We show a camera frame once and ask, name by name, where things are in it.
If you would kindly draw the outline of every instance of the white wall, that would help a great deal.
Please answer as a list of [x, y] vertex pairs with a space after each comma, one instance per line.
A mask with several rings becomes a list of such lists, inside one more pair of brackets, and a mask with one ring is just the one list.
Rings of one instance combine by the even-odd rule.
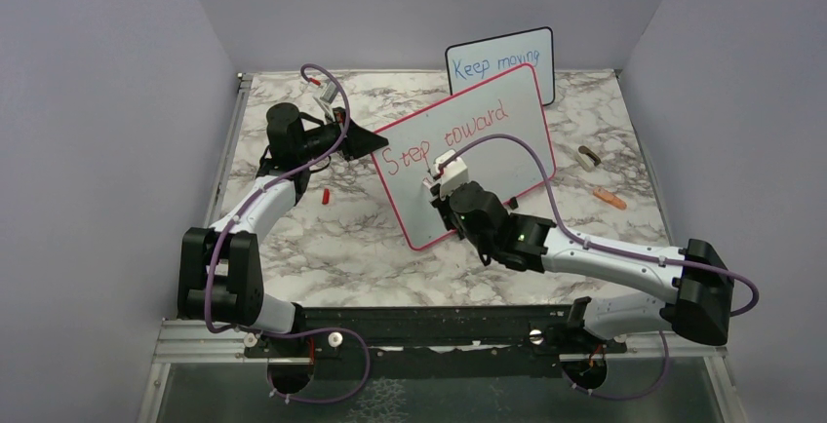
[[761, 288], [730, 328], [751, 421], [823, 421], [827, 0], [663, 0], [620, 83], [676, 240]]
[[200, 0], [244, 71], [441, 68], [447, 46], [549, 25], [559, 68], [621, 67], [660, 0]]
[[136, 418], [234, 75], [197, 0], [0, 0], [0, 420]]

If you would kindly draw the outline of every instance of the small whiteboard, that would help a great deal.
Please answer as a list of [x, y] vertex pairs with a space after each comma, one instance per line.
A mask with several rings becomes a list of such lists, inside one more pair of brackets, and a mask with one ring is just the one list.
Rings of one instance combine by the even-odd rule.
[[[547, 129], [534, 69], [521, 64], [376, 131], [389, 144], [372, 154], [374, 165], [411, 249], [423, 250], [451, 234], [422, 183], [428, 162], [481, 136], [509, 134], [530, 145], [553, 177]], [[509, 140], [489, 140], [462, 159], [471, 180], [503, 202], [542, 182], [529, 153]]]
[[534, 67], [542, 103], [551, 104], [554, 101], [554, 33], [550, 27], [471, 41], [445, 50], [452, 94], [522, 63]]

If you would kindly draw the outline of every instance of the red wire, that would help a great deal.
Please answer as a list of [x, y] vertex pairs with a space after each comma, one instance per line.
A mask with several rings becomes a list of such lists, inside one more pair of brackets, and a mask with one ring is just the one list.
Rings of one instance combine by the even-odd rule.
[[310, 365], [316, 363], [316, 342], [313, 341], [313, 337], [310, 337]]
[[597, 352], [600, 352], [601, 350], [603, 351], [603, 359], [606, 359], [606, 349], [603, 348], [603, 344], [598, 345], [597, 348], [595, 348], [595, 351], [592, 352], [591, 355], [589, 355], [589, 367], [594, 366], [594, 360], [592, 360], [592, 358], [595, 356], [595, 354], [597, 354]]

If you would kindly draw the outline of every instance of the marble table surface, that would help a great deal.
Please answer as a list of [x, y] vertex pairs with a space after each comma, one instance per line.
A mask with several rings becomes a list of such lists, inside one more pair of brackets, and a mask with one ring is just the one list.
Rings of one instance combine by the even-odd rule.
[[[447, 96], [444, 71], [338, 71], [353, 119], [373, 130]], [[557, 97], [545, 107], [557, 174], [555, 197], [565, 223], [585, 233], [665, 246], [666, 232], [626, 106], [611, 70], [556, 74]], [[291, 101], [321, 117], [297, 72], [258, 74], [243, 117], [222, 215], [252, 187], [267, 145], [265, 113]], [[586, 172], [573, 158], [587, 145], [603, 160]], [[600, 185], [620, 196], [620, 211], [592, 195]], [[322, 205], [322, 191], [331, 202]], [[542, 188], [521, 199], [518, 212], [551, 217]], [[413, 251], [370, 157], [334, 156], [314, 174], [301, 202], [262, 242], [266, 291], [305, 306], [459, 306], [569, 303], [580, 296], [614, 296], [628, 288], [571, 274], [514, 272], [485, 267], [456, 237]]]

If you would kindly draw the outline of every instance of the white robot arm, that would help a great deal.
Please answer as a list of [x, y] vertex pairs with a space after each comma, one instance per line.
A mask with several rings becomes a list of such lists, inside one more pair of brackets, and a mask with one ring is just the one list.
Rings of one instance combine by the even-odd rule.
[[[192, 228], [183, 238], [178, 285], [178, 309], [183, 316], [204, 317], [206, 270], [218, 234], [228, 225], [227, 242], [220, 250], [227, 275], [216, 277], [212, 316], [225, 323], [269, 330], [296, 331], [300, 307], [264, 293], [258, 259], [258, 243], [298, 203], [309, 181], [305, 170], [275, 185], [280, 174], [322, 155], [340, 135], [341, 110], [331, 110], [333, 96], [321, 92], [328, 123], [305, 130], [301, 120], [313, 120], [289, 103], [267, 112], [270, 145], [265, 152], [251, 193], [230, 214], [209, 228]], [[387, 140], [350, 123], [338, 151], [345, 159], [359, 158], [387, 145]], [[674, 265], [690, 259], [726, 269], [715, 250], [705, 242], [690, 240], [686, 248], [648, 247], [576, 233], [576, 243], [554, 220], [509, 213], [496, 196], [470, 180], [461, 159], [453, 153], [441, 156], [433, 174], [432, 205], [449, 229], [467, 238], [488, 265], [493, 260], [514, 270], [584, 275], [636, 289], [641, 293], [618, 298], [580, 298], [571, 308], [570, 324], [598, 341], [627, 333], [671, 329], [689, 340], [723, 345], [729, 330], [733, 281], [708, 271]], [[246, 201], [254, 200], [245, 210]], [[646, 261], [591, 248], [615, 248], [644, 254]]]
[[599, 340], [673, 330], [702, 344], [727, 343], [732, 279], [675, 265], [690, 260], [726, 270], [709, 244], [689, 240], [686, 248], [640, 246], [580, 232], [573, 235], [582, 243], [576, 242], [555, 220], [509, 213], [496, 195], [470, 180], [453, 151], [437, 158], [434, 168], [440, 170], [431, 174], [438, 181], [430, 186], [432, 206], [447, 228], [477, 248], [484, 264], [493, 259], [514, 270], [579, 274], [640, 291], [576, 300], [570, 314], [575, 327]]

